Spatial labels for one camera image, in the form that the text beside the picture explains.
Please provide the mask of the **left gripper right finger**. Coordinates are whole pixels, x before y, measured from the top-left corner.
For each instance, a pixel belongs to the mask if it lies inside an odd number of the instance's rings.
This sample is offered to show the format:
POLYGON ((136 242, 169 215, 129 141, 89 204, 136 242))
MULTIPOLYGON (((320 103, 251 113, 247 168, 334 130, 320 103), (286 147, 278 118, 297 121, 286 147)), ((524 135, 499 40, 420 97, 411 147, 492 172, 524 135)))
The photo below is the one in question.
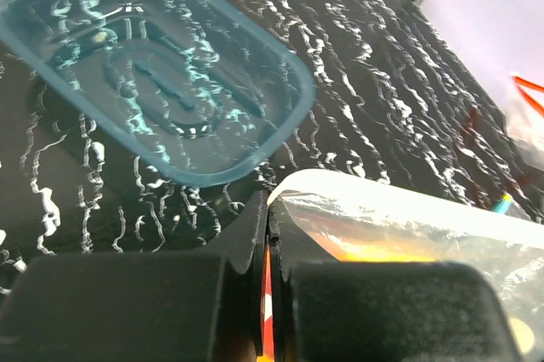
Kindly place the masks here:
POLYGON ((278 361, 518 361, 491 286, 453 262, 343 262, 269 210, 278 361))

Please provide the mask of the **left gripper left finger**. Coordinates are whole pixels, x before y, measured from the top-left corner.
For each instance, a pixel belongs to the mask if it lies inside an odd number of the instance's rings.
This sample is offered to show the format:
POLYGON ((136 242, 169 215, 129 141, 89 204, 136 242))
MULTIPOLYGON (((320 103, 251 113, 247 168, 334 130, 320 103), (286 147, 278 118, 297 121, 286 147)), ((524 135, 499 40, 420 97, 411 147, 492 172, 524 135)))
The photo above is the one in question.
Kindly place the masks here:
POLYGON ((1 307, 4 361, 254 361, 269 206, 190 251, 33 260, 1 307))

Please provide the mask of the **white dotted zip bag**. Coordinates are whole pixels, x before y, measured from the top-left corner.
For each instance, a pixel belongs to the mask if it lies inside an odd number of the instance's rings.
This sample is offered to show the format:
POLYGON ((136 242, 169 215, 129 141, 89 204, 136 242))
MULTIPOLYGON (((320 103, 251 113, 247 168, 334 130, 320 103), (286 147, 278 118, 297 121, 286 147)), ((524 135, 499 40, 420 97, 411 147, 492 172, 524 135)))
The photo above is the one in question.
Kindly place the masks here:
POLYGON ((365 178, 307 169, 270 194, 284 267, 304 261, 454 261, 494 288, 528 361, 543 358, 543 228, 506 214, 365 178))

